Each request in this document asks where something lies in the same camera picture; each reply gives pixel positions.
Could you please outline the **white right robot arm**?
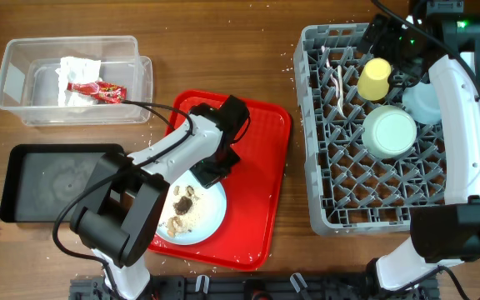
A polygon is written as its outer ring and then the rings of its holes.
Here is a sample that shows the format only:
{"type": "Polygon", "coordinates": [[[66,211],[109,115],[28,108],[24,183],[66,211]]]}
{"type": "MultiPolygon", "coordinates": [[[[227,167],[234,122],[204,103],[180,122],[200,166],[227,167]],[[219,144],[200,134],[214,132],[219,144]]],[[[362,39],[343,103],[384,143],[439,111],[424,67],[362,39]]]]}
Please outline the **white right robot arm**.
{"type": "Polygon", "coordinates": [[[447,159],[443,205],[414,208],[409,238],[369,263],[373,294],[386,297],[480,258],[480,14],[459,1],[419,1],[410,18],[379,10],[360,50],[414,78],[420,98],[437,101],[447,159]]]}

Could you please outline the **white napkin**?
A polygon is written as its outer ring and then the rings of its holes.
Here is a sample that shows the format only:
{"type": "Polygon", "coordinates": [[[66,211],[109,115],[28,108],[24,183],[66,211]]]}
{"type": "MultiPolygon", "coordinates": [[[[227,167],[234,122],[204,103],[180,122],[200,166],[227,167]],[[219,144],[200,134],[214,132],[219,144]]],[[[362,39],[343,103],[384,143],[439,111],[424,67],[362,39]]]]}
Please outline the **white napkin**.
{"type": "Polygon", "coordinates": [[[62,57],[58,75],[57,105],[59,107],[91,106],[98,101],[90,96],[67,90],[68,83],[93,83],[99,79],[101,61],[80,57],[62,57]]]}

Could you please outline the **white plastic spoon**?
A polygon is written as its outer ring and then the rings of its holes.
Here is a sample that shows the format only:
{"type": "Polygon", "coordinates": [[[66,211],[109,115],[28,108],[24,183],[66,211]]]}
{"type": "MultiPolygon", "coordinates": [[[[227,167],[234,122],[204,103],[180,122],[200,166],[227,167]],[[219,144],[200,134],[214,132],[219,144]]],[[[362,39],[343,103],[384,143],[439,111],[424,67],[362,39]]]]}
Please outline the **white plastic spoon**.
{"type": "Polygon", "coordinates": [[[337,99],[337,110],[340,116],[345,118],[344,112],[343,112],[343,70],[340,65],[337,66],[337,87],[338,87],[338,99],[337,99]]]}

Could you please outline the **light blue bowl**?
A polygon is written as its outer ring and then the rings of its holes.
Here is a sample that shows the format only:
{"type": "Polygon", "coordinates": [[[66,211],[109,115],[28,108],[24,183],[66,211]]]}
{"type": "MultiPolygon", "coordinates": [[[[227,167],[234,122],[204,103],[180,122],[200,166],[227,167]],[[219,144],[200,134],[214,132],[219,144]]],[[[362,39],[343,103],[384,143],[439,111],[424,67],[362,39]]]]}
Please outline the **light blue bowl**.
{"type": "Polygon", "coordinates": [[[420,82],[406,88],[402,95],[405,111],[418,123],[435,125],[441,122],[441,111],[434,86],[420,82]]]}

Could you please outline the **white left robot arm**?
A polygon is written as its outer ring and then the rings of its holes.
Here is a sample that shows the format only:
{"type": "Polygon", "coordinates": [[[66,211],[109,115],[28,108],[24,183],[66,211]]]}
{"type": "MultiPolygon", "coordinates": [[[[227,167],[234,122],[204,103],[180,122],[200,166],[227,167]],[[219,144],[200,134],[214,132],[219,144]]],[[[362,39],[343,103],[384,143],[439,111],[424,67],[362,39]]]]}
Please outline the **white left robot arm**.
{"type": "Polygon", "coordinates": [[[86,259],[102,264],[108,293],[137,299],[151,275],[143,254],[154,238],[171,184],[191,172],[210,188],[239,163],[233,151],[247,131],[247,104],[228,97],[218,108],[206,103],[184,113],[184,123],[151,147],[125,156],[107,152],[87,186],[59,214],[92,250],[86,259]]]}

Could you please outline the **light blue plate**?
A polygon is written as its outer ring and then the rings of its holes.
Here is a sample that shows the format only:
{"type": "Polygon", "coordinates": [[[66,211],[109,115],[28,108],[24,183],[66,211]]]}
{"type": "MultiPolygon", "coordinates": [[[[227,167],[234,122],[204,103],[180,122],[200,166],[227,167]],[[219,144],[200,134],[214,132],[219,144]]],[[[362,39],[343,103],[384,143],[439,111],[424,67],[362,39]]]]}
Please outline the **light blue plate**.
{"type": "Polygon", "coordinates": [[[227,203],[220,182],[206,188],[186,171],[168,191],[156,234],[176,245],[200,243],[219,229],[227,203]]]}

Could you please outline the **red snack wrapper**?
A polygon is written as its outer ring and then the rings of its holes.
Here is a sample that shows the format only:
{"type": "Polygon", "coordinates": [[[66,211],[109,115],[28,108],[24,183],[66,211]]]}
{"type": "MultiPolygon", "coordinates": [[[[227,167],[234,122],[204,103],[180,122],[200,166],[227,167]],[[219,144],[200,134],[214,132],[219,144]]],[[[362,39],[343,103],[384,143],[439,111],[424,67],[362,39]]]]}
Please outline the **red snack wrapper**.
{"type": "Polygon", "coordinates": [[[89,83],[69,82],[67,90],[90,96],[104,103],[121,103],[127,99],[128,94],[128,90],[125,87],[103,81],[89,83]]]}

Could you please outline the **green bowl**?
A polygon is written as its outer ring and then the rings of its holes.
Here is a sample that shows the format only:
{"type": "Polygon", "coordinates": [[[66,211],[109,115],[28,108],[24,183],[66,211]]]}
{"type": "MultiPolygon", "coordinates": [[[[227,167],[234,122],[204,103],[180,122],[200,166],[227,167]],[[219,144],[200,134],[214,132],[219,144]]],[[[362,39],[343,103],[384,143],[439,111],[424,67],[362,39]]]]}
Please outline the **green bowl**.
{"type": "Polygon", "coordinates": [[[376,158],[395,158],[415,142],[414,119],[399,107],[383,105],[372,110],[362,124],[362,144],[376,158]]]}

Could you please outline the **yellow cup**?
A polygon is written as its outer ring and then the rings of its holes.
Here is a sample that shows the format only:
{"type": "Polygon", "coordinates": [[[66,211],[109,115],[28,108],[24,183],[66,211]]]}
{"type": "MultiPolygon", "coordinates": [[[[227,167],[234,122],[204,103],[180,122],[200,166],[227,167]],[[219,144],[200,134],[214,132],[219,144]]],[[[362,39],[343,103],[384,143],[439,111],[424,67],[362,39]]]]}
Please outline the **yellow cup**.
{"type": "Polygon", "coordinates": [[[392,67],[382,58],[373,58],[364,66],[357,81],[357,92],[368,101],[379,101],[388,94],[388,77],[392,67]]]}

